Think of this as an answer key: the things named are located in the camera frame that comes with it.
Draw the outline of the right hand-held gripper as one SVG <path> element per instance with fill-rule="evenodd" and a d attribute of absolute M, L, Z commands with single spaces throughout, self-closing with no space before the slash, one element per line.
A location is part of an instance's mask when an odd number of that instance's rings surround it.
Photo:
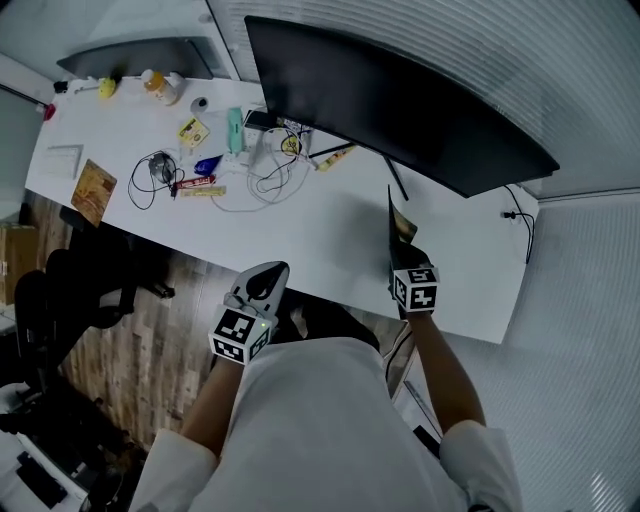
<path fill-rule="evenodd" d="M 389 292 L 401 320 L 408 313 L 433 313 L 440 277 L 438 269 L 419 249 L 391 251 Z"/>

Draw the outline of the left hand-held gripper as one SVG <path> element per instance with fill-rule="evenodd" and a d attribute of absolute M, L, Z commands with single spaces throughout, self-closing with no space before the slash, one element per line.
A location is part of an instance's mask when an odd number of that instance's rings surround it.
<path fill-rule="evenodd" d="M 236 277 L 208 332 L 214 355 L 246 366 L 270 343 L 289 273 L 286 262 L 272 261 Z"/>

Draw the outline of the dark streaked mouse pad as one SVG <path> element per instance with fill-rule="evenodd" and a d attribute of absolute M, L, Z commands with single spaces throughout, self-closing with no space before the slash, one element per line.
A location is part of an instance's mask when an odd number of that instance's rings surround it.
<path fill-rule="evenodd" d="M 416 269 L 430 265 L 426 253 L 412 244 L 417 227 L 395 207 L 387 187 L 389 214 L 389 253 L 392 270 Z"/>

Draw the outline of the person's right forearm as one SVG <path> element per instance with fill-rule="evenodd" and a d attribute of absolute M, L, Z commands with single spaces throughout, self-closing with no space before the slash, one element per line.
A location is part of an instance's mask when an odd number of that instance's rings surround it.
<path fill-rule="evenodd" d="M 409 313 L 427 389 L 443 433 L 464 421 L 486 425 L 484 411 L 467 372 L 427 312 Z"/>

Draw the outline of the person's black trousers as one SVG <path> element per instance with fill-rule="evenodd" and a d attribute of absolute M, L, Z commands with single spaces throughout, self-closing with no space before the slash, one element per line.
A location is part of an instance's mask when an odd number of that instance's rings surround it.
<path fill-rule="evenodd" d="M 300 334 L 292 319 L 299 310 L 304 320 L 307 335 Z M 284 344 L 325 338 L 354 338 L 380 351 L 374 333 L 353 317 L 342 305 L 286 290 L 277 310 L 278 324 L 271 344 Z"/>

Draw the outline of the black monitor stand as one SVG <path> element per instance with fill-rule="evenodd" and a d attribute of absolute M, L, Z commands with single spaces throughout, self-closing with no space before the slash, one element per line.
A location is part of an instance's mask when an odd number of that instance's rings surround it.
<path fill-rule="evenodd" d="M 312 153 L 312 154 L 309 155 L 309 158 L 312 161 L 315 161 L 316 158 L 318 158 L 320 156 L 324 156 L 324 155 L 327 155 L 327 158 L 328 158 L 336 149 L 338 149 L 340 147 L 344 147 L 345 145 L 354 145 L 356 147 L 356 145 L 352 144 L 352 143 L 341 144 L 339 146 L 335 146 L 335 147 L 332 147 L 332 148 L 328 148 L 328 149 L 324 149 L 324 150 Z M 389 157 L 387 157 L 385 155 L 383 155 L 382 158 L 383 158 L 386 166 L 388 167 L 391 175 L 393 176 L 393 178 L 394 178 L 394 180 L 395 180 L 395 182 L 396 182 L 396 184 L 397 184 L 397 186 L 398 186 L 398 188 L 399 188 L 399 190 L 400 190 L 400 192 L 402 194 L 402 197 L 404 198 L 405 201 L 408 201 L 409 200 L 408 193 L 407 193 L 407 191 L 405 189 L 405 186 L 404 186 L 404 184 L 402 182 L 402 179 L 400 177 L 399 172 L 396 170 L 396 168 L 394 166 L 394 163 L 391 161 L 391 159 Z"/>

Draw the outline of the person's white shirt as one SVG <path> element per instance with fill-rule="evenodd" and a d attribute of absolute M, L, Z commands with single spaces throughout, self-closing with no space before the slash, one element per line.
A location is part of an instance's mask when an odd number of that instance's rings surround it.
<path fill-rule="evenodd" d="M 523 512 L 505 434 L 457 424 L 431 453 L 351 338 L 270 346 L 245 368 L 220 455 L 163 430 L 131 512 Z"/>

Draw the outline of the yellow stick packet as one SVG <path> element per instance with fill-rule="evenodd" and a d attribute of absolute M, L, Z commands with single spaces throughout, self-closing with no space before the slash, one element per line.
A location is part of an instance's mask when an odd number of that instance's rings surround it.
<path fill-rule="evenodd" d="M 354 148 L 355 148 L 354 145 L 345 145 L 344 147 L 340 147 L 336 149 L 328 158 L 326 158 L 324 161 L 319 163 L 316 166 L 316 169 L 319 172 L 328 171 L 332 166 L 334 166 L 342 158 L 348 155 Z"/>

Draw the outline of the white power strip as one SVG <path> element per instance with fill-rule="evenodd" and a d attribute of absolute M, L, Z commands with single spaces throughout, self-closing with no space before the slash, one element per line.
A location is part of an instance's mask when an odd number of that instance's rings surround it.
<path fill-rule="evenodd" d="M 223 162 L 235 167 L 250 168 L 256 160 L 261 137 L 262 135 L 259 130 L 246 129 L 243 132 L 242 150 L 238 154 L 226 153 Z"/>

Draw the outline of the black curved monitor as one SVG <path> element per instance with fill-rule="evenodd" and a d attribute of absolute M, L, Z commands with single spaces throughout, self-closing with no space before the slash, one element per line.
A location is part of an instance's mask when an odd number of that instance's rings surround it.
<path fill-rule="evenodd" d="M 267 108 L 375 151 L 469 198 L 559 163 L 479 95 L 406 53 L 344 32 L 248 15 Z"/>

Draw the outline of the mint green case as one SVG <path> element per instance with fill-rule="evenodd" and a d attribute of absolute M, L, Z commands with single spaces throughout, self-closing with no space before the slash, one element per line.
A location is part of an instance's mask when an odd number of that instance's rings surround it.
<path fill-rule="evenodd" d="M 244 117 L 240 107 L 234 107 L 227 112 L 227 143 L 229 151 L 238 155 L 244 149 Z"/>

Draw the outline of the yellow card packet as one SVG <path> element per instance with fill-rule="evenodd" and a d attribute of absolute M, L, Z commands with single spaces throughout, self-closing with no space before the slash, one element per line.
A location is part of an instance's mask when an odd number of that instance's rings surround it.
<path fill-rule="evenodd" d="M 180 143 L 188 148 L 196 148 L 209 135 L 209 129 L 196 117 L 192 117 L 178 131 Z"/>

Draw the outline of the black phone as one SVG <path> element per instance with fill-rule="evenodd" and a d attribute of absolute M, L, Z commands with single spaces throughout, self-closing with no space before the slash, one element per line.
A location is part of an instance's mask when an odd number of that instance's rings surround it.
<path fill-rule="evenodd" d="M 251 110 L 246 115 L 244 127 L 266 132 L 278 127 L 278 119 L 266 111 Z"/>

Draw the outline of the cardboard box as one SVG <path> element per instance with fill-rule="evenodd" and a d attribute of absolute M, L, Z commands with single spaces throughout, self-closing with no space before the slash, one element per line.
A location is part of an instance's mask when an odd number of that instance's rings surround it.
<path fill-rule="evenodd" d="M 39 233 L 34 226 L 0 224 L 0 304 L 14 303 L 18 280 L 37 268 Z"/>

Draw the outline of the white keypad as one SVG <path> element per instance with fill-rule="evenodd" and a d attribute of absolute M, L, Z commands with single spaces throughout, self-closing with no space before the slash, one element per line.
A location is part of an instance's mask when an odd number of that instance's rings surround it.
<path fill-rule="evenodd" d="M 82 151 L 82 145 L 48 147 L 43 156 L 43 172 L 57 178 L 75 179 Z"/>

